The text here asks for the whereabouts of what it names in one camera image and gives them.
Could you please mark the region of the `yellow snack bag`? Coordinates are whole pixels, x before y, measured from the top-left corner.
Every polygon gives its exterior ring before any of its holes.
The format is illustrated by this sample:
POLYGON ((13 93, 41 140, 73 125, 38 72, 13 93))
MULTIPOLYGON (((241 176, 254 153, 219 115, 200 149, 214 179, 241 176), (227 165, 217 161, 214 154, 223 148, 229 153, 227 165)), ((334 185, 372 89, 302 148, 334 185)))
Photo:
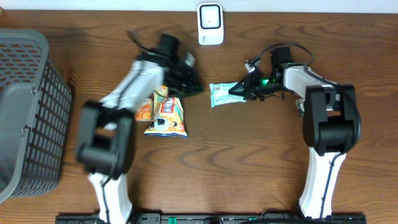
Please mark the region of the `yellow snack bag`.
POLYGON ((153 113, 146 136, 180 136, 188 138, 185 130, 183 108, 180 99, 169 95, 169 89, 161 85, 153 94, 153 113))

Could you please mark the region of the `teal wet wipes pack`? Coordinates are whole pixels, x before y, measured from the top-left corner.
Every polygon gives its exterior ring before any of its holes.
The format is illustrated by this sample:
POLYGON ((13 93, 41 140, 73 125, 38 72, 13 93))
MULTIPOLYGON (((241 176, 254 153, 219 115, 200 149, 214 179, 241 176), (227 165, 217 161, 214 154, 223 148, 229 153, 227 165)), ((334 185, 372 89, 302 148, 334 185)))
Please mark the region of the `teal wet wipes pack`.
POLYGON ((210 98, 211 107, 224 105, 228 103, 245 103, 246 100, 242 96, 236 96, 229 94, 229 90, 234 87, 237 82, 234 83, 210 83, 210 98))

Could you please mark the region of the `orange tissue pack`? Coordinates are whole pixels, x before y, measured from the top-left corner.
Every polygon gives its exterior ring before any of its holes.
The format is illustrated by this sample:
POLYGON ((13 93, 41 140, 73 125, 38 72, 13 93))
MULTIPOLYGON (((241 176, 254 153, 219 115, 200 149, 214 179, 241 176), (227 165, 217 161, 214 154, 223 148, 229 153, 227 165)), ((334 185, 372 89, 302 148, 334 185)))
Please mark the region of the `orange tissue pack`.
POLYGON ((136 112, 135 119, 138 122, 151 121, 153 112, 152 98, 147 98, 141 104, 141 107, 136 112))

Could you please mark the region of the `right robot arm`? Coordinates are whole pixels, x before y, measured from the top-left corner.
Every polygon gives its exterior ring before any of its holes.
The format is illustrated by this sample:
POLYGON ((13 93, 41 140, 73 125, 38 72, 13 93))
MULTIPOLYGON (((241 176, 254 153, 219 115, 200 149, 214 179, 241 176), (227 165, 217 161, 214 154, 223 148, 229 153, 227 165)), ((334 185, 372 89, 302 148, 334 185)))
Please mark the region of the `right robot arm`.
POLYGON ((244 100, 264 101, 277 92, 297 94, 303 119, 303 139, 309 150, 305 187, 298 205, 304 218, 331 217, 331 201, 340 168, 348 151, 361 135, 361 116, 351 84, 340 85, 316 74, 308 62, 295 62, 291 43, 278 43, 266 50, 271 56, 272 73, 265 77, 259 69, 261 56, 245 64, 248 75, 229 89, 230 95, 244 100))

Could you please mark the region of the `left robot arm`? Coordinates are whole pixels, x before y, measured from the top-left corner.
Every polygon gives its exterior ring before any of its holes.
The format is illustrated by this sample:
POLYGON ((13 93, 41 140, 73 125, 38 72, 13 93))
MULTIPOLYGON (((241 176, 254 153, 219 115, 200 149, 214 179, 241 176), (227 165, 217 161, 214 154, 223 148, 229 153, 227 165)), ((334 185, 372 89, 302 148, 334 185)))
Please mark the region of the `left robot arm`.
POLYGON ((134 158, 135 114, 144 100, 161 85, 178 98, 203 90, 193 55, 187 50, 178 53, 184 48, 178 38, 161 34, 157 47, 150 49, 133 32, 129 36, 141 49, 129 73, 110 94, 87 101, 80 111, 75 155, 96 192, 96 223, 127 223, 130 219, 126 174, 134 158))

